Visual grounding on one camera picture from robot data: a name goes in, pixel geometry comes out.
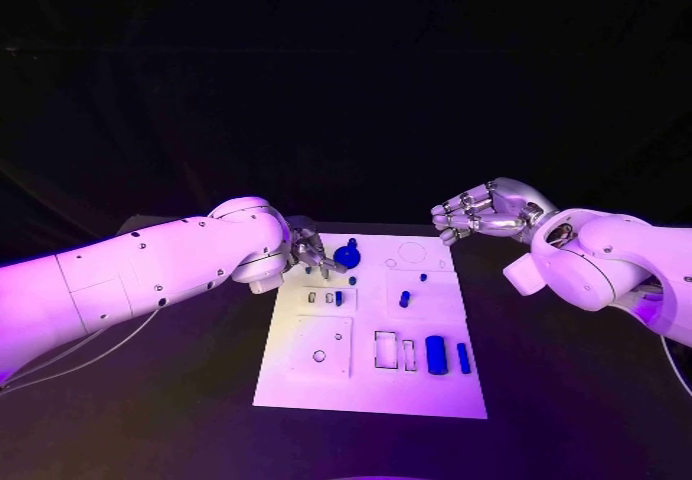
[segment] circular cutout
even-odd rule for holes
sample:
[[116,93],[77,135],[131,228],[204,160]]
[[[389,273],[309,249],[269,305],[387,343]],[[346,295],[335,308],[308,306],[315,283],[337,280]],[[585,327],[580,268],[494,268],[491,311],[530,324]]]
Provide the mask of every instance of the circular cutout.
[[399,257],[409,263],[420,263],[425,260],[425,248],[419,243],[406,242],[399,247]]

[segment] white board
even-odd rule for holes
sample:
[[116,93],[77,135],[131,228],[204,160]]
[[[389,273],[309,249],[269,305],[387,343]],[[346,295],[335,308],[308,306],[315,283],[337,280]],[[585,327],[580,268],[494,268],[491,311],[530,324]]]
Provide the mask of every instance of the white board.
[[[318,269],[307,274],[301,267],[284,275],[253,405],[487,418],[448,247],[436,237],[321,234],[330,257],[348,238],[357,241],[360,264],[344,275],[331,272],[324,280]],[[403,290],[406,308],[399,306]],[[445,375],[428,373],[431,335],[444,338]],[[461,373],[458,343],[469,374]],[[376,368],[377,351],[379,364],[395,368]]]

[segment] robotic hand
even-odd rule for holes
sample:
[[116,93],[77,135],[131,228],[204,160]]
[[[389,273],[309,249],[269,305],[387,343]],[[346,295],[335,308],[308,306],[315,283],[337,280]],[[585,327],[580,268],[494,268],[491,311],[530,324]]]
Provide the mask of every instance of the robotic hand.
[[0,268],[0,386],[51,348],[206,292],[230,277],[253,293],[324,255],[314,222],[282,218],[256,197],[76,250]]
[[503,270],[521,295],[547,285],[583,310],[617,307],[692,346],[692,229],[585,209],[560,212],[508,178],[461,193],[431,213],[445,245],[472,232],[530,245]]

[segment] blue object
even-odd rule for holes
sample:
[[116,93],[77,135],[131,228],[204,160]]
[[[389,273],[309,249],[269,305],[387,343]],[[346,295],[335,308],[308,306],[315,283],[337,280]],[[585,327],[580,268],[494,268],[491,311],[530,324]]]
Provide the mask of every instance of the blue object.
[[425,353],[428,356],[428,373],[431,375],[445,375],[446,357],[444,355],[444,338],[432,335],[425,339]]
[[407,301],[410,300],[410,293],[407,293],[405,290],[400,292],[400,300],[399,300],[399,307],[406,308],[407,307]]
[[360,252],[356,248],[356,239],[348,240],[348,244],[338,247],[334,252],[334,262],[340,263],[347,269],[356,268],[360,263]]
[[468,353],[465,352],[465,343],[457,343],[458,363],[461,364],[461,373],[471,373],[471,364],[468,363]]

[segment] rectangular cutout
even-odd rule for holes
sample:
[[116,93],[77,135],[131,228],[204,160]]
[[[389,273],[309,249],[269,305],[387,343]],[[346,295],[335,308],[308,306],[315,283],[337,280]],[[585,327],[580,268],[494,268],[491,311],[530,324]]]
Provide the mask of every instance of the rectangular cutout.
[[415,372],[415,350],[413,341],[403,340],[403,370],[406,372]]
[[374,332],[374,368],[399,368],[396,358],[396,334]]

